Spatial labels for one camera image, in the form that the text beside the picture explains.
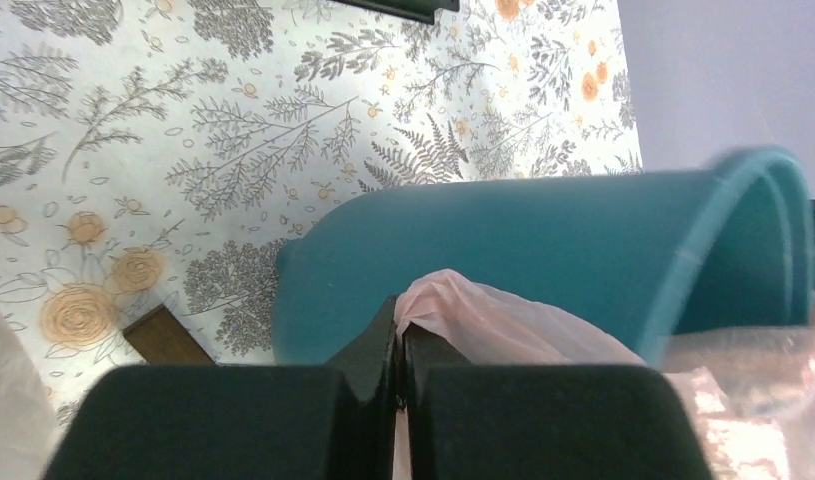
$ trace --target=teal bucket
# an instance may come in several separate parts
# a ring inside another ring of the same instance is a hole
[[[710,169],[451,183],[363,195],[277,259],[279,363],[322,363],[388,295],[451,268],[556,305],[652,366],[669,335],[807,322],[814,218],[794,157],[732,152]]]

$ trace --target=orange rose print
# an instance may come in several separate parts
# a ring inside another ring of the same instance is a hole
[[[74,243],[92,245],[101,239],[106,228],[98,214],[93,212],[75,213],[68,221],[68,234]]]
[[[112,295],[104,289],[70,284],[42,305],[40,327],[49,341],[79,350],[106,338],[118,315]]]
[[[584,80],[581,82],[581,93],[584,95],[584,100],[592,102],[598,97],[598,82],[590,72],[584,75]]]
[[[113,264],[112,280],[122,292],[141,292],[153,287],[162,271],[156,252],[148,249],[131,250]]]
[[[18,215],[18,212],[6,205],[0,205],[0,231],[8,234],[17,234],[27,230],[27,222]]]
[[[598,83],[604,85],[607,82],[607,64],[604,62],[600,62],[598,67],[595,69],[595,77],[598,79]]]
[[[512,22],[519,16],[519,0],[495,0],[501,18]]]

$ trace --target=gray botanical pattern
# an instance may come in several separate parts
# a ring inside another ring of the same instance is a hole
[[[629,150],[627,155],[614,155],[614,158],[617,166],[606,165],[604,167],[609,175],[634,175],[643,171],[639,153]]]
[[[537,4],[537,10],[548,21],[558,21],[563,26],[580,22],[592,12],[604,11],[599,0],[593,3],[577,0],[546,0]]]
[[[10,111],[68,117],[69,73],[77,68],[77,60],[45,43],[0,57],[0,120]]]
[[[472,156],[483,178],[505,176],[513,168],[517,156],[528,155],[535,150],[542,152],[552,145],[548,120],[552,112],[540,115],[535,104],[525,104],[512,116],[505,117],[496,109],[488,107],[482,114],[481,125],[485,128],[486,143],[472,147]]]
[[[203,260],[186,269],[184,288],[190,314],[220,310],[223,316],[216,332],[234,355],[271,347],[271,312],[277,287],[275,257],[284,239],[262,247],[233,240],[221,250],[211,250]]]
[[[181,101],[189,97],[187,86],[193,81],[200,83],[222,83],[227,76],[227,64],[216,59],[195,62],[186,59],[166,71],[166,78],[151,83],[145,77],[142,67],[134,67],[122,79],[121,94],[113,94],[103,86],[98,86],[84,98],[86,110],[77,112],[77,119],[88,128],[71,151],[62,170],[62,181],[68,176],[68,169],[81,151],[97,152],[104,145],[118,142],[139,143],[142,137],[128,128],[107,127],[109,124],[149,114],[157,120],[165,120],[168,109],[164,99]]]
[[[381,52],[397,48],[392,43],[393,34],[380,29],[361,29],[358,35],[333,32],[327,40],[329,55],[309,50],[301,55],[301,64],[295,67],[296,80],[313,80],[317,76],[333,80],[345,69],[361,74],[375,70],[381,64]]]
[[[238,105],[202,100],[192,112],[194,126],[207,131],[205,147],[214,160],[180,160],[166,175],[205,220],[243,205],[259,207],[274,192],[279,175],[301,172],[307,162],[321,156],[344,163],[354,145],[360,121],[351,115],[357,96],[333,103],[313,85],[296,87],[293,95],[269,99],[269,118]],[[330,133],[318,121],[340,115]]]
[[[57,152],[46,146],[49,133],[17,145],[0,145],[0,187],[24,176],[36,175],[50,163]]]
[[[248,60],[271,52],[271,8],[257,0],[189,0],[195,10],[195,33],[204,40],[216,39],[231,58]]]
[[[571,47],[545,35],[531,38],[531,58],[534,63],[528,74],[533,82],[528,98],[540,105],[548,103],[549,93],[557,98],[564,110],[569,110],[571,99],[572,65],[569,63]]]
[[[298,12],[301,19],[315,20],[317,24],[329,21],[333,12],[343,7],[344,5],[332,0],[287,0],[283,4],[284,10],[291,12],[293,20]]]
[[[454,133],[454,126],[440,126],[428,115],[431,132],[423,133],[396,128],[407,138],[410,148],[386,147],[372,142],[372,150],[378,154],[383,165],[364,162],[366,170],[380,184],[380,188],[393,188],[401,185],[427,185],[447,183],[463,178],[460,162],[468,163],[466,150],[460,145]],[[376,190],[359,181],[364,192]]]
[[[631,103],[631,84],[628,81],[628,71],[622,70],[613,77],[613,100],[621,102],[619,107],[619,121],[624,128],[634,128],[634,104]]]
[[[394,114],[399,121],[410,123],[419,108],[433,108],[440,96],[451,100],[457,86],[462,86],[465,94],[470,95],[484,70],[499,69],[495,65],[470,59],[467,52],[456,47],[449,47],[446,53],[445,61],[439,57],[426,60],[433,72],[431,78],[414,80],[407,85],[406,96],[395,103]]]
[[[122,16],[121,0],[11,0],[10,12],[25,27],[58,37],[110,43]]]

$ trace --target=wooden piece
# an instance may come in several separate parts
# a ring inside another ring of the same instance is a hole
[[[125,329],[124,338],[151,365],[215,364],[163,306]]]

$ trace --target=plastic bag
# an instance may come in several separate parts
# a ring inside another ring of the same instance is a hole
[[[0,479],[38,478],[55,427],[39,374],[0,314]]]
[[[643,364],[616,339],[562,309],[473,283],[452,270],[415,281],[398,298],[395,321],[399,335],[415,323],[473,363]],[[677,337],[667,359],[672,373],[666,377],[711,471],[723,480],[815,478],[815,327],[734,330]],[[739,358],[731,350],[735,340],[743,342]],[[798,347],[783,348],[790,342]],[[779,364],[798,374],[761,362],[776,345],[782,347],[776,350]],[[720,388],[717,373],[728,389]],[[410,478],[407,418],[406,412],[396,418],[396,479]]]

